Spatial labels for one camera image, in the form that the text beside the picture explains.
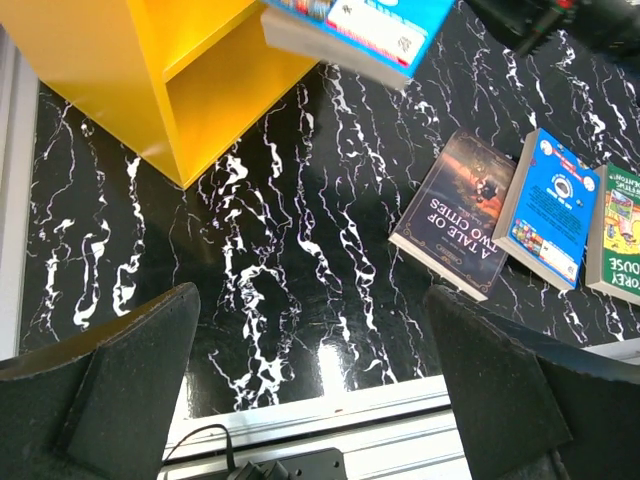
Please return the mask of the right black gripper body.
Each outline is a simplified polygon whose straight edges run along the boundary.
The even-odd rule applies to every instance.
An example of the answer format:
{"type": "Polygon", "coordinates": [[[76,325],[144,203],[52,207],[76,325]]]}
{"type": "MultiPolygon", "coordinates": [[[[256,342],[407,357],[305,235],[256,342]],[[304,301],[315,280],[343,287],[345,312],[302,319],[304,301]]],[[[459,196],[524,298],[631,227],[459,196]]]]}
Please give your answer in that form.
{"type": "Polygon", "coordinates": [[[494,39],[520,56],[536,52],[563,30],[618,63],[639,61],[637,1],[474,0],[467,5],[494,39]]]}

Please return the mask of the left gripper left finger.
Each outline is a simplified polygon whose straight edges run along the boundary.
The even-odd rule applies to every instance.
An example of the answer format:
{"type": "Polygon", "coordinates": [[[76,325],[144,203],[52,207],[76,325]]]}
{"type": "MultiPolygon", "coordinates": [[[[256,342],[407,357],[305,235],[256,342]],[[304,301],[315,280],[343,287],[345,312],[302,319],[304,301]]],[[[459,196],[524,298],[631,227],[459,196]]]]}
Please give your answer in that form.
{"type": "Polygon", "coordinates": [[[154,479],[200,314],[192,283],[1,363],[4,479],[154,479]]]}

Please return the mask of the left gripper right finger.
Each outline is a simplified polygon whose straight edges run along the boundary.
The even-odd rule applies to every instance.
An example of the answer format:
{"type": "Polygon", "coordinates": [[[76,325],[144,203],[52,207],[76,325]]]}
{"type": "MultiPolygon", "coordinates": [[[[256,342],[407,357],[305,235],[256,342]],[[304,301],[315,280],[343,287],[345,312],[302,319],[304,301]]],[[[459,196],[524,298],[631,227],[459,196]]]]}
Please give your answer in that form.
{"type": "Polygon", "coordinates": [[[442,285],[427,290],[424,306],[473,478],[638,478],[638,366],[442,285]]]}

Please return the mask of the blue comic paperback book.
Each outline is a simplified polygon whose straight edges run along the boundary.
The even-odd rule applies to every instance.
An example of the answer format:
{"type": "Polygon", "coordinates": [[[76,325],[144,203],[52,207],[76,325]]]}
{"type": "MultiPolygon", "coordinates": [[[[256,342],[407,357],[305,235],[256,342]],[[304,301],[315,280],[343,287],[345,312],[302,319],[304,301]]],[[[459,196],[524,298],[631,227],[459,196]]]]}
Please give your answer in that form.
{"type": "Polygon", "coordinates": [[[267,1],[261,24],[270,47],[402,90],[453,6],[451,0],[267,1]]]}

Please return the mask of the green Storey Treehouse book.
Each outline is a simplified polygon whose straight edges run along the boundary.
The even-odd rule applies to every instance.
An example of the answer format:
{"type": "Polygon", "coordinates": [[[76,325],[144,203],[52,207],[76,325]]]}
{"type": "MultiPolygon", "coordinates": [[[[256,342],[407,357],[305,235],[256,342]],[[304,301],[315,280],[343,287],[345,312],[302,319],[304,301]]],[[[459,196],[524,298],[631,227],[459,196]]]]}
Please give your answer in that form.
{"type": "Polygon", "coordinates": [[[588,235],[585,285],[639,303],[639,177],[611,163],[598,167],[588,235]]]}

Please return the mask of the blue paperback with round badge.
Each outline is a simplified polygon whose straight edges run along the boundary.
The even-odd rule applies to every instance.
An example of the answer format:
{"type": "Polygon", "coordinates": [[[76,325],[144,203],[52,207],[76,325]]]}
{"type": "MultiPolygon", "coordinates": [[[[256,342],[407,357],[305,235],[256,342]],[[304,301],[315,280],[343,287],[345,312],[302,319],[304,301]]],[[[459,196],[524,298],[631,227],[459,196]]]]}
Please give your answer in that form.
{"type": "Polygon", "coordinates": [[[579,280],[600,178],[549,132],[530,132],[492,241],[555,288],[579,280]]]}

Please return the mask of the dark Tale of Two Cities book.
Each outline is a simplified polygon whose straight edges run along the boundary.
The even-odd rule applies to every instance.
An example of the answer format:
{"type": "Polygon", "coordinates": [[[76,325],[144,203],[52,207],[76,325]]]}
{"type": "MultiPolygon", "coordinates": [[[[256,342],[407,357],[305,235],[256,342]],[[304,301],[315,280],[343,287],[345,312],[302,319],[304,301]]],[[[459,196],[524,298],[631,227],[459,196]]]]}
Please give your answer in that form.
{"type": "Polygon", "coordinates": [[[507,254],[492,235],[516,164],[458,129],[447,141],[389,241],[477,301],[507,254]]]}

